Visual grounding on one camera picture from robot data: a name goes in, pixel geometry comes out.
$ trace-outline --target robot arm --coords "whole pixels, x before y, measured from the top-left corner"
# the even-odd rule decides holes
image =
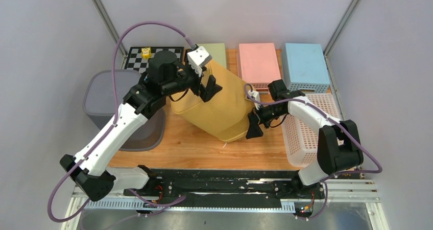
[[[148,70],[124,96],[124,101],[118,108],[116,125],[113,125],[112,117],[96,137],[75,156],[62,157],[60,164],[66,171],[83,160],[70,177],[90,200],[98,201],[114,190],[145,187],[149,180],[149,170],[145,166],[111,168],[107,165],[132,133],[165,105],[167,96],[191,89],[195,95],[207,102],[222,89],[216,84],[213,75],[210,75],[206,86],[201,83],[202,71],[206,70],[204,65],[211,60],[211,56],[203,47],[196,47],[189,52],[188,58],[191,65],[182,65],[170,51],[156,53],[149,60]],[[107,137],[88,157],[85,157],[108,129],[111,131]]]
[[[263,136],[259,125],[263,124],[265,128],[269,128],[271,121],[285,114],[297,117],[319,136],[317,159],[299,170],[292,178],[293,191],[308,189],[329,175],[363,163],[362,151],[328,119],[339,122],[359,142],[358,130],[353,121],[342,121],[328,114],[324,117],[316,110],[316,108],[319,109],[318,107],[312,107],[312,103],[303,92],[299,90],[289,92],[282,80],[273,81],[268,87],[274,101],[286,99],[293,99],[293,101],[266,107],[260,106],[253,110],[248,116],[250,127],[247,139]],[[339,145],[338,140],[344,141],[343,144]]]

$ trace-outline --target small yellow toy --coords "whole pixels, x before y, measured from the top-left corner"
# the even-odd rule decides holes
[[[143,59],[149,59],[152,56],[150,52],[150,47],[141,48],[141,56],[143,57]]]

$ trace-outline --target gray plastic bin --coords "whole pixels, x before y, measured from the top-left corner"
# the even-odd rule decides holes
[[[115,70],[117,99],[122,103],[129,89],[138,83],[141,74],[133,70]],[[114,115],[111,71],[102,71],[90,81],[84,97],[84,112],[102,129]],[[121,151],[149,151],[161,142],[165,128],[165,112],[160,109],[137,129],[120,148]]]

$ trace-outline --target wooden table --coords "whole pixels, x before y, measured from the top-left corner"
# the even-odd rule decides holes
[[[281,50],[276,50],[281,71]],[[237,75],[237,50],[226,50],[227,69]],[[270,95],[260,95],[262,101],[272,101]],[[175,115],[170,102],[164,107],[165,132],[158,147],[147,152],[118,151],[112,167],[170,169],[237,169],[237,170],[298,170],[286,157],[281,126],[263,129],[264,136],[228,143],[219,141],[182,117]]]

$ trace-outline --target white wall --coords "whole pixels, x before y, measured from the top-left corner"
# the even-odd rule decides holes
[[[0,228],[58,229],[47,216],[60,158],[97,131],[82,101],[114,43],[91,0],[0,0]],[[63,217],[73,183],[61,188]]]
[[[362,0],[331,53],[391,229],[431,229],[433,0]],[[372,168],[372,163],[365,167]]]
[[[117,32],[144,20],[183,30],[195,43],[320,43],[326,47],[351,0],[102,0]],[[144,26],[125,47],[186,45],[167,28]]]

